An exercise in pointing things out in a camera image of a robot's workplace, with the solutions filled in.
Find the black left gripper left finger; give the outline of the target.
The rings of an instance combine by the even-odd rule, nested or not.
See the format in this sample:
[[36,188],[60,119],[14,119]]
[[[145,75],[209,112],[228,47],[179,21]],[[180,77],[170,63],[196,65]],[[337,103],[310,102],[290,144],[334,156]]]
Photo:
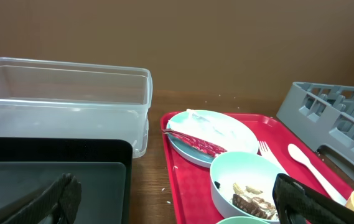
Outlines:
[[52,183],[0,207],[0,224],[73,224],[81,200],[81,183],[71,173],[62,174]]

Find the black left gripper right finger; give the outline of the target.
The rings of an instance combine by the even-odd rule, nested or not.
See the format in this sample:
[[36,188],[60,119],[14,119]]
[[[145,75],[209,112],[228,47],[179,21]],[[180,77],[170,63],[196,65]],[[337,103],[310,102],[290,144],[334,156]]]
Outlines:
[[272,197],[281,224],[354,224],[354,211],[286,174],[278,174]]

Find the food scraps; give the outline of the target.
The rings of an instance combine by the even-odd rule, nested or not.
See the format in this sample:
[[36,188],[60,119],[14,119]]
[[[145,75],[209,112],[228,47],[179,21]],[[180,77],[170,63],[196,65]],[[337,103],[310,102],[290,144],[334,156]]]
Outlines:
[[279,221],[279,215],[274,202],[261,189],[250,185],[241,185],[234,182],[231,185],[221,184],[214,181],[221,195],[232,206],[257,218]]

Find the white plastic spoon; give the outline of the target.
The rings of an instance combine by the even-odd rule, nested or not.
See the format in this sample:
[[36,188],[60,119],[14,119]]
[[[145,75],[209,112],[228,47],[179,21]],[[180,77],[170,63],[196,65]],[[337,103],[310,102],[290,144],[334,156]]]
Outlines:
[[306,166],[308,170],[314,175],[314,177],[319,181],[320,185],[328,193],[330,198],[340,205],[345,205],[347,200],[337,191],[337,189],[312,165],[309,158],[295,145],[288,145],[288,152],[290,156],[297,162]]

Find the mint green bowl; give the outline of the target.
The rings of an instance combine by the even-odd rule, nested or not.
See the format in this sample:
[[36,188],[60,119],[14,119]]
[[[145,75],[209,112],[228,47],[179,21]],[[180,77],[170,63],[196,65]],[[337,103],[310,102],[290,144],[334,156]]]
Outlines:
[[216,224],[268,224],[268,222],[251,217],[230,217],[224,218]]

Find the light blue bowl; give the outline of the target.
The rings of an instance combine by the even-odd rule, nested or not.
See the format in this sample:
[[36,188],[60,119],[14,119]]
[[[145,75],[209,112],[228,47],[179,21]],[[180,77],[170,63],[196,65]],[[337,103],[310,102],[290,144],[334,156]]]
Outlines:
[[280,173],[287,172],[257,154],[236,151],[219,155],[210,166],[210,192],[216,210],[223,218],[257,218],[233,205],[233,184],[237,184],[242,191],[245,191],[247,186],[261,190],[260,197],[274,203],[272,189],[276,176]]

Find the white plastic fork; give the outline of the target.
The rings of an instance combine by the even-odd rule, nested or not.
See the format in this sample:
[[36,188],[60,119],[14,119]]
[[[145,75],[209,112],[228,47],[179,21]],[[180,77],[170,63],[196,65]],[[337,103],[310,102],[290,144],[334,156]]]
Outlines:
[[283,168],[281,163],[277,160],[276,156],[272,153],[272,150],[269,148],[267,142],[259,141],[259,151],[265,159],[278,166],[281,170],[283,170],[283,173],[287,174],[287,171]]

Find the light blue plate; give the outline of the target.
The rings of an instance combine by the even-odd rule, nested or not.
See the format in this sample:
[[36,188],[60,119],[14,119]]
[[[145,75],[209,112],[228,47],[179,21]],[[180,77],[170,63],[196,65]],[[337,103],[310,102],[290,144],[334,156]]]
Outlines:
[[[226,114],[208,110],[191,110],[173,115],[166,129],[178,131],[221,146],[227,151],[257,154],[259,142],[245,124]],[[168,134],[172,147],[189,162],[210,168],[214,157],[194,149],[182,140]]]

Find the red snack wrapper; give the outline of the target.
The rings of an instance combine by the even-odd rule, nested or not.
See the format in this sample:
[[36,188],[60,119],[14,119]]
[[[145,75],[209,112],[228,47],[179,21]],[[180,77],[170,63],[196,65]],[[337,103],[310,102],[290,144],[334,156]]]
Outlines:
[[212,158],[216,158],[220,154],[226,152],[226,149],[221,146],[217,146],[214,143],[175,131],[173,129],[163,129],[162,132],[164,134],[170,134],[171,136],[181,140],[183,143],[195,148],[201,153],[211,156]]

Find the white napkin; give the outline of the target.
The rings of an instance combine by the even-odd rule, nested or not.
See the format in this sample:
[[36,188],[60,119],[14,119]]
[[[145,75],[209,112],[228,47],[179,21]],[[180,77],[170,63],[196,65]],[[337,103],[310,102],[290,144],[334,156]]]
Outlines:
[[167,127],[214,143],[227,151],[255,153],[259,147],[249,127],[231,116],[215,111],[187,109],[173,116]]

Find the grey dishwasher rack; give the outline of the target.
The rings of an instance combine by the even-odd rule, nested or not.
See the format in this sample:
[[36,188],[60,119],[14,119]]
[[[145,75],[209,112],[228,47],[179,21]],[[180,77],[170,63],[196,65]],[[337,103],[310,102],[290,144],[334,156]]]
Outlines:
[[277,118],[354,180],[354,86],[294,82]]

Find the black plastic tray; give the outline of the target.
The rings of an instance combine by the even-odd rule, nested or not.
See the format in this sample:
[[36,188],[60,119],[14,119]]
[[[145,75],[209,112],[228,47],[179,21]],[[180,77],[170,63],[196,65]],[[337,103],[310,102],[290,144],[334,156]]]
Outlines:
[[75,223],[127,223],[132,159],[123,140],[0,137],[0,207],[71,173],[82,185]]

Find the red serving tray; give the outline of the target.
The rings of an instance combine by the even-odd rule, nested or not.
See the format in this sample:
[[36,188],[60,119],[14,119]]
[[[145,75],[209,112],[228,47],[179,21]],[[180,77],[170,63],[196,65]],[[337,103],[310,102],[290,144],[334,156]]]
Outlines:
[[[295,144],[342,196],[350,196],[353,189],[278,120],[261,114],[229,115],[247,125],[259,140],[267,142],[291,177],[323,195],[327,194],[310,170],[289,155],[287,146]],[[165,134],[162,138],[177,223],[217,223],[222,220],[212,202],[210,169],[184,159]]]

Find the clear plastic bin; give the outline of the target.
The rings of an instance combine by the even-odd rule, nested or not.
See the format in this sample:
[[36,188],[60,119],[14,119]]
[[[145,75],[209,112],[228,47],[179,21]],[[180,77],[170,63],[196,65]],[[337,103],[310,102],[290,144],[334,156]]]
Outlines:
[[121,139],[146,153],[149,70],[0,57],[0,137]]

